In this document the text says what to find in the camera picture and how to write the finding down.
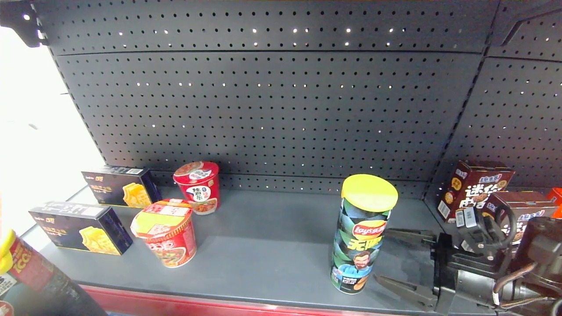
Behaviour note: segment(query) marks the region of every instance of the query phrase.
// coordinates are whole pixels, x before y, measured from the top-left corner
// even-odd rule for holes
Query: pegboard
[[[428,181],[480,56],[165,52],[56,57],[108,164]]]
[[[173,171],[153,171],[153,178],[159,186],[175,186]],[[286,177],[253,174],[220,174],[220,186],[225,189],[274,191],[294,193],[341,194],[342,178]],[[402,198],[421,199],[424,182],[393,180],[392,185]]]
[[[490,56],[562,61],[562,12],[552,12],[518,24],[509,42],[490,48]]]
[[[559,0],[502,1],[489,56],[562,61]]]
[[[133,51],[480,52],[497,1],[50,0],[54,55]]]
[[[286,192],[371,173],[412,197],[457,159],[559,176],[556,2],[160,2],[35,4],[108,164],[171,184],[212,160],[224,187]]]
[[[498,160],[516,171],[511,186],[560,185],[562,64],[487,58],[439,166],[446,181],[457,160]]]

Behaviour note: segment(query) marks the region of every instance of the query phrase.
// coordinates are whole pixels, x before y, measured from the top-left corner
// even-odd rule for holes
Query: yellow bottle cap
[[[362,210],[386,212],[398,201],[390,182],[370,174],[354,174],[343,181],[342,198]]]
[[[0,240],[0,275],[8,272],[13,266],[12,253],[10,248],[16,241],[16,232],[12,229],[5,230]]]

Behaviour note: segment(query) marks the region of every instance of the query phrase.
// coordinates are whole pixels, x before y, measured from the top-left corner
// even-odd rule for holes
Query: shelf bracket
[[[39,37],[37,14],[29,0],[0,2],[0,25],[13,29],[28,47],[47,44]]]

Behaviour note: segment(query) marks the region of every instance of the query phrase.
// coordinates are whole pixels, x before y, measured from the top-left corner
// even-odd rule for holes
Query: dark blue box
[[[122,255],[133,243],[110,206],[48,202],[29,214],[58,247]]]
[[[100,204],[142,209],[162,200],[148,169],[104,166],[82,175]]]

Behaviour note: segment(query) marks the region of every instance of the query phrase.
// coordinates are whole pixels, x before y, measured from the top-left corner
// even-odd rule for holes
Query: white wall
[[[30,208],[66,200],[85,185],[82,169],[103,165],[64,93],[47,47],[29,48],[12,29],[0,28],[2,229],[22,234],[34,223]]]

